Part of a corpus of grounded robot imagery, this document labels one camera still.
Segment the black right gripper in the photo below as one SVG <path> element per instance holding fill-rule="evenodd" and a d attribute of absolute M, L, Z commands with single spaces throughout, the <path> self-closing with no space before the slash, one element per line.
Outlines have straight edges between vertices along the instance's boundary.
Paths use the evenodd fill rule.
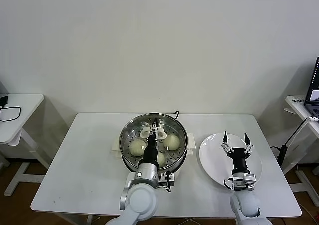
<path fill-rule="evenodd" d="M 221 147 L 223 148 L 225 153 L 228 153 L 228 157 L 233 161 L 233 170 L 232 174 L 235 173 L 249 173 L 248 166 L 246 164 L 246 159 L 249 158 L 249 154 L 251 154 L 251 150 L 253 148 L 253 144 L 250 142 L 250 138 L 247 133 L 244 133 L 245 145 L 244 148 L 231 148 L 228 145 L 228 135 L 227 132 L 224 131 L 224 136 L 222 139 Z"/>

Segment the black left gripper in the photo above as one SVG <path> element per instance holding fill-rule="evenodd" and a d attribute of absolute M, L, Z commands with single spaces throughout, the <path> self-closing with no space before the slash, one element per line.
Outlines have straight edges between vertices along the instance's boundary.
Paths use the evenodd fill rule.
<path fill-rule="evenodd" d="M 157 162 L 157 155 L 158 150 L 156 148 L 157 142 L 156 138 L 158 138 L 158 130 L 159 130 L 159 122 L 158 118 L 154 118 L 151 124 L 151 131 L 148 135 L 148 145 L 146 146 L 143 157 L 142 157 L 142 163 L 150 163 L 155 166 L 158 166 Z"/>

